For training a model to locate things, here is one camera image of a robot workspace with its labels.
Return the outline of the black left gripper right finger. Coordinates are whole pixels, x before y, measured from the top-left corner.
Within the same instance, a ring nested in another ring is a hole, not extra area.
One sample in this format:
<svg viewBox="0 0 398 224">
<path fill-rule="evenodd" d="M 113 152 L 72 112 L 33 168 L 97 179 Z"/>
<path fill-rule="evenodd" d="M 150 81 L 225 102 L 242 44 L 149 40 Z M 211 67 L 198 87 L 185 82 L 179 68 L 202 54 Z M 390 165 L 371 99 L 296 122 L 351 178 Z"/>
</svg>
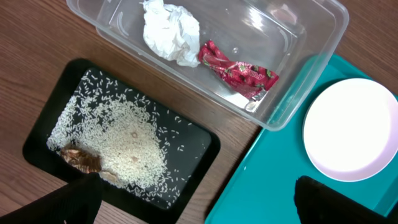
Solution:
<svg viewBox="0 0 398 224">
<path fill-rule="evenodd" d="M 296 180 L 294 204 L 302 224 L 383 224 L 389 219 L 308 176 Z"/>
</svg>

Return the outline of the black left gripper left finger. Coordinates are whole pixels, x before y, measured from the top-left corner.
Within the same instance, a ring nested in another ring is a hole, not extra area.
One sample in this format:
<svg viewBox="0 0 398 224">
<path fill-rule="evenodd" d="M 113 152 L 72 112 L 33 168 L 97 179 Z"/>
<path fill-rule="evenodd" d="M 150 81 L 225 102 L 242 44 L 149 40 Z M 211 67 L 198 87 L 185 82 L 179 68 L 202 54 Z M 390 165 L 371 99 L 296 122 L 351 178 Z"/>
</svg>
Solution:
<svg viewBox="0 0 398 224">
<path fill-rule="evenodd" d="M 95 221 L 102 202 L 102 181 L 97 173 L 78 180 L 1 217 L 2 224 L 60 224 Z"/>
</svg>

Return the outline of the brown food piece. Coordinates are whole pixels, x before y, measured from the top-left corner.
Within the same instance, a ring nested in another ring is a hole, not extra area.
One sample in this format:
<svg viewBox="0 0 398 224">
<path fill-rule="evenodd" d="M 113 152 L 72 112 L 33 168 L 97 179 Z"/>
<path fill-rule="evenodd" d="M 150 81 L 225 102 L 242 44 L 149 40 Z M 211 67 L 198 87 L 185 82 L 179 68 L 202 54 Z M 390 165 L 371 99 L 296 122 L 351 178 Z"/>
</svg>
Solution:
<svg viewBox="0 0 398 224">
<path fill-rule="evenodd" d="M 90 154 L 81 149 L 63 148 L 60 151 L 60 155 L 66 163 L 82 173 L 89 174 L 102 170 L 100 156 Z"/>
</svg>

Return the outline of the pink plate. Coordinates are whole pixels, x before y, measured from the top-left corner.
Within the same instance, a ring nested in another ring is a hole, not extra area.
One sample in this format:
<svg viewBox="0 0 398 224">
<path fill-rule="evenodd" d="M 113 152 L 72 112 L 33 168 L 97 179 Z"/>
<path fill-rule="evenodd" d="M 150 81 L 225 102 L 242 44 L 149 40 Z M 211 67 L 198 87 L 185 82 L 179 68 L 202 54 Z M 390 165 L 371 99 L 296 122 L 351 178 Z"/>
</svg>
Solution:
<svg viewBox="0 0 398 224">
<path fill-rule="evenodd" d="M 368 179 L 397 154 L 397 99 L 369 79 L 336 82 L 310 105 L 303 143 L 325 176 L 342 182 Z"/>
</svg>

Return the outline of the rice pile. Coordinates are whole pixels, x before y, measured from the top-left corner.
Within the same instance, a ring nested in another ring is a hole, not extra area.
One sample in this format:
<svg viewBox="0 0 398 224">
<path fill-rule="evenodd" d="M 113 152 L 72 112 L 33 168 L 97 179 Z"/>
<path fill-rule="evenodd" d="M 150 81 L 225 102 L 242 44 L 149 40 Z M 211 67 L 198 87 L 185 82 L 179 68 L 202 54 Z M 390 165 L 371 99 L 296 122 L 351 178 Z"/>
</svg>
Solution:
<svg viewBox="0 0 398 224">
<path fill-rule="evenodd" d="M 157 126 L 145 108 L 111 96 L 91 108 L 98 96 L 70 98 L 48 139 L 51 149 L 75 148 L 100 156 L 100 177 L 126 190 L 161 187 L 168 171 Z"/>
</svg>

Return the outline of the red snack wrapper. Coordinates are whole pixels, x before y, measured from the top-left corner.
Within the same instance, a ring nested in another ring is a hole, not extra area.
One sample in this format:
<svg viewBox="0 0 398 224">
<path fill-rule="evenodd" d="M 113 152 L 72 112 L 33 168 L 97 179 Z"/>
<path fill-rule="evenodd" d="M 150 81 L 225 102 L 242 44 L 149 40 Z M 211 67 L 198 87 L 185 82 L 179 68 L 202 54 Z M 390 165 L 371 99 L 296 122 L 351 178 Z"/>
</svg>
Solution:
<svg viewBox="0 0 398 224">
<path fill-rule="evenodd" d="M 260 100 L 279 79 L 272 70 L 230 60 L 212 40 L 200 48 L 198 60 L 212 69 L 230 88 L 249 100 Z"/>
</svg>

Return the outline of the white tissue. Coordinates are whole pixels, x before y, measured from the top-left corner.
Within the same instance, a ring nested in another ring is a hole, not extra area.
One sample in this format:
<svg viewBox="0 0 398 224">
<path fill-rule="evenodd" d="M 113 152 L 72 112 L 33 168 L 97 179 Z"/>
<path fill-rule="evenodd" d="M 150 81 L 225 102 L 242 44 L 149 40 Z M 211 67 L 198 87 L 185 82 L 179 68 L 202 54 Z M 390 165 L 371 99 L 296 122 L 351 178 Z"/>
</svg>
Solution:
<svg viewBox="0 0 398 224">
<path fill-rule="evenodd" d="M 143 38 L 158 56 L 179 66 L 197 67 L 200 62 L 200 23 L 183 6 L 148 0 L 144 9 Z"/>
</svg>

